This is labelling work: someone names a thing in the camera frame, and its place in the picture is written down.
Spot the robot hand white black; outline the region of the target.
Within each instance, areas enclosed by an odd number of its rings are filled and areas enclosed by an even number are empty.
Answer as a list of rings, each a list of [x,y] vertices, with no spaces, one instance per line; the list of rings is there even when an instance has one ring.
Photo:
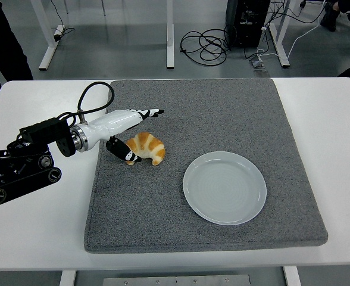
[[[163,113],[162,109],[115,110],[86,125],[78,125],[82,130],[82,151],[92,149],[99,141],[106,141],[107,150],[116,157],[124,161],[141,161],[130,147],[115,136],[137,126],[148,117],[157,117]]]

